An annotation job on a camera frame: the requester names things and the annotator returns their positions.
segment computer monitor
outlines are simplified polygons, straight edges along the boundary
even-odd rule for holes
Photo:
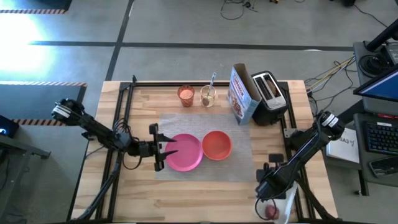
[[[0,135],[13,138],[19,125],[0,115]]]
[[[355,89],[354,94],[398,102],[398,64]]]

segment cereal box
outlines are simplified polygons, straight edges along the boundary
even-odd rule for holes
[[[243,63],[234,64],[232,67],[228,101],[239,125],[250,121],[261,101],[261,96]]]

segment white paper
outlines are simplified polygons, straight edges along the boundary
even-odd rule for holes
[[[339,140],[331,141],[326,146],[326,155],[337,159],[359,163],[356,132],[346,128]]]

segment orange bowl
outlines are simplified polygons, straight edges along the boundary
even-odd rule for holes
[[[210,131],[202,140],[202,148],[207,158],[220,161],[231,154],[232,142],[224,132]]]

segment glass cup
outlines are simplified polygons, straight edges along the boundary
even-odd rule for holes
[[[195,94],[195,90],[190,85],[183,85],[178,88],[177,95],[181,100],[182,106],[190,107],[193,103],[193,96]]]
[[[210,88],[209,85],[204,86],[200,90],[200,103],[203,106],[211,107],[214,105],[216,100],[216,89],[212,86]]]

